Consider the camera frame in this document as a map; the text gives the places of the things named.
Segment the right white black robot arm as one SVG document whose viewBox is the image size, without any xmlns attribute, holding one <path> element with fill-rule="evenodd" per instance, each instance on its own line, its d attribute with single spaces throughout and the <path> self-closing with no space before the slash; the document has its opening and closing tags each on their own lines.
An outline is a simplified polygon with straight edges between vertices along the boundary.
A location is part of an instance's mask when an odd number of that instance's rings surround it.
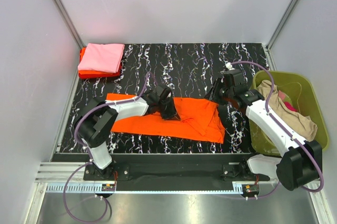
<svg viewBox="0 0 337 224">
<path fill-rule="evenodd" d="M 239 174 L 251 180 L 257 174 L 277 179 L 284 188 L 292 191 L 315 180 L 324 185 L 322 172 L 322 148 L 313 140 L 307 141 L 288 126 L 267 104 L 263 95 L 256 89 L 248 89 L 246 84 L 237 85 L 227 78 L 217 78 L 206 99 L 218 104 L 223 110 L 227 104 L 244 111 L 274 144 L 279 157 L 256 154 L 239 166 Z"/>
</svg>

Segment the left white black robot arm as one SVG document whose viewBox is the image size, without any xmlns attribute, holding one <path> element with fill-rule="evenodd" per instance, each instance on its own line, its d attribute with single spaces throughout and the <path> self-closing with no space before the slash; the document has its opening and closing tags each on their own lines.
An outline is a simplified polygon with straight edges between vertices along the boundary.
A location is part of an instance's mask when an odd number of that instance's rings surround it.
<svg viewBox="0 0 337 224">
<path fill-rule="evenodd" d="M 96 166 L 95 173 L 101 179 L 110 179 L 114 172 L 106 144 L 114 123 L 155 112 L 160 113 L 163 120 L 180 120 L 168 86 L 158 85 L 153 90 L 142 90 L 138 96 L 129 99 L 102 101 L 93 98 L 88 103 L 77 118 L 74 138 L 87 148 L 90 162 Z"/>
</svg>

